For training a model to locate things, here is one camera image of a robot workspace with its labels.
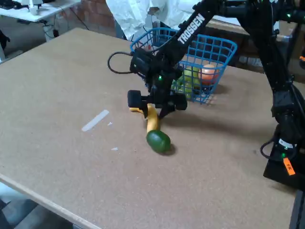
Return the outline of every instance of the cable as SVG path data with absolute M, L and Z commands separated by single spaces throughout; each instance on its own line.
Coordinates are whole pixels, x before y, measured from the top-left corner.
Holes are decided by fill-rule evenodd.
M 80 19 L 80 17 L 70 8 L 70 10 L 75 14 L 77 19 L 86 27 L 87 30 L 89 30 L 88 26 Z
M 291 89 L 291 91 L 292 91 L 292 93 L 293 93 L 293 95 L 294 95 L 294 98 L 295 98 L 295 100 L 296 100 L 296 103 L 297 103 L 297 105 L 298 105 L 298 107 L 299 107 L 299 109 L 300 109 L 300 112 L 301 112 L 301 116 L 302 116 L 302 118 L 303 118 L 303 121 L 305 122 L 305 112 L 304 112 L 304 110 L 303 110 L 303 107 L 302 107 L 302 105 L 301 105 L 301 103 L 300 103 L 300 100 L 299 100 L 299 98 L 298 98 L 298 96 L 297 96 L 297 94 L 296 94 L 296 92 L 295 92 L 295 89 L 294 89 L 294 87 L 293 87 L 292 84 L 290 84 L 290 89 Z
M 132 73 L 131 71 L 129 72 L 118 72 L 116 70 L 114 70 L 111 66 L 110 66 L 110 60 L 111 58 L 116 55 L 116 54 L 124 54 L 124 55 L 127 55 L 127 56 L 132 56 L 131 53 L 128 53 L 128 52 L 114 52 L 113 54 L 110 55 L 110 57 L 108 58 L 108 61 L 107 61 L 107 66 L 108 68 L 110 69 L 110 71 L 112 71 L 113 73 L 117 73 L 117 74 L 130 74 Z
M 67 15 L 66 11 L 60 5 L 56 5 L 56 6 L 44 6 L 44 5 L 42 5 L 41 7 L 43 7 L 43 8 L 54 8 L 54 7 L 61 8 L 61 11 L 66 15 L 67 31 L 69 30 L 70 25 L 69 25 L 68 15 Z M 55 26 L 55 22 L 56 22 L 56 16 L 54 16 L 54 25 L 53 26 Z
M 272 6 L 272 4 L 271 4 L 271 24 L 272 24 L 271 33 L 273 33 L 274 32 L 274 22 L 273 22 L 273 6 Z
M 144 28 L 144 26 L 143 26 L 143 29 L 144 29 L 145 32 L 147 32 L 147 30 Z
M 161 49 L 164 45 L 166 45 L 171 39 L 173 39 L 173 37 L 171 37 L 167 42 L 165 42 L 163 45 L 159 46 L 158 48 L 149 50 L 149 51 L 147 51 L 147 52 L 155 52 L 155 51 L 158 51 L 158 50 Z
M 282 158 L 281 158 L 281 159 L 275 158 L 275 157 L 269 156 L 269 155 L 267 155 L 267 154 L 265 154 L 265 153 L 263 152 L 263 149 L 264 149 L 267 145 L 269 145 L 270 143 L 275 142 L 275 140 L 276 140 L 276 138 L 275 138 L 275 136 L 273 136 L 268 142 L 264 143 L 264 144 L 261 146 L 261 148 L 260 148 L 260 152 L 261 152 L 261 154 L 262 154 L 265 158 L 267 158 L 268 160 L 272 160 L 272 161 L 282 161 L 282 160 L 283 160 Z M 291 155 L 290 157 L 288 157 L 288 159 L 294 158 L 295 155 L 296 155 L 296 153 L 297 153 L 297 150 L 296 150 L 294 144 L 292 144 L 292 150 L 293 150 L 293 153 L 292 153 L 292 155 Z
M 49 26 L 49 25 L 47 25 L 47 23 L 44 22 L 44 26 L 43 26 L 43 27 L 48 27 L 48 26 Z M 54 29 L 54 24 L 51 25 L 51 28 L 50 28 L 49 30 L 47 30 L 47 31 L 44 31 L 44 30 L 43 30 L 43 32 L 44 32 L 44 34 L 45 34 L 46 36 L 48 36 L 49 38 L 53 39 L 53 38 L 55 38 L 54 36 L 51 37 L 49 34 L 47 34 L 48 32 L 50 32 L 50 31 L 53 30 L 53 29 Z

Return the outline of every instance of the orange label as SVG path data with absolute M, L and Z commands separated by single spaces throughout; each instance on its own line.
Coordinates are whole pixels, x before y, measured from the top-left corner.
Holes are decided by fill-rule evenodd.
M 285 158 L 283 159 L 283 161 L 284 161 L 284 165 L 285 165 L 285 167 L 286 167 L 286 169 L 287 169 L 288 174 L 289 174 L 290 176 L 291 176 L 291 175 L 294 175 L 294 174 L 295 174 L 295 171 L 294 171 L 294 168 L 292 168 L 292 165 L 291 165 L 289 159 L 288 159 L 287 157 L 285 157 Z

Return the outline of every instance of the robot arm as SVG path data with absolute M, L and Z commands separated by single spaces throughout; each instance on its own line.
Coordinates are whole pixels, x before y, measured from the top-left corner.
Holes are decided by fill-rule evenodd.
M 132 54 L 130 71 L 142 77 L 149 95 L 141 96 L 140 91 L 128 92 L 128 106 L 138 107 L 147 114 L 147 103 L 161 108 L 163 118 L 175 110 L 185 110 L 187 101 L 184 94 L 171 90 L 173 80 L 179 79 L 182 70 L 178 62 L 187 49 L 203 31 L 214 15 L 237 18 L 250 34 L 258 49 L 259 57 L 273 92 L 272 116 L 278 122 L 274 136 L 261 147 L 261 154 L 269 161 L 265 177 L 305 190 L 305 155 L 299 153 L 305 143 L 305 100 L 293 85 L 293 76 L 276 45 L 278 30 L 276 21 L 305 23 L 305 11 L 295 7 L 291 0 L 203 0 L 196 4 L 190 18 L 179 25 L 180 30 L 152 51 L 141 48 Z M 263 149 L 273 143 L 272 152 L 266 155 Z M 300 173 L 294 179 L 287 178 L 283 159 L 288 158 Z

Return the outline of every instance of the wire basket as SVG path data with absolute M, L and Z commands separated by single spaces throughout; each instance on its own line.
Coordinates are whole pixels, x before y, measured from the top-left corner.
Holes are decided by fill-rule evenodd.
M 135 48 L 156 50 L 176 32 L 170 28 L 153 28 L 135 40 L 130 49 L 132 52 Z M 173 82 L 172 90 L 184 93 L 190 101 L 206 103 L 236 50 L 237 44 L 230 40 L 198 34 L 179 62 L 184 71 Z

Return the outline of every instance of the yellow banana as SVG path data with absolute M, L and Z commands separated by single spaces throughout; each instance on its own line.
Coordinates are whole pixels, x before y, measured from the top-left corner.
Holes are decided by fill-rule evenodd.
M 140 112 L 143 114 L 143 111 L 139 108 L 131 107 L 129 108 L 129 110 L 132 112 Z M 151 130 L 157 130 L 159 123 L 157 111 L 151 104 L 147 104 L 147 110 L 147 132 L 150 132 Z

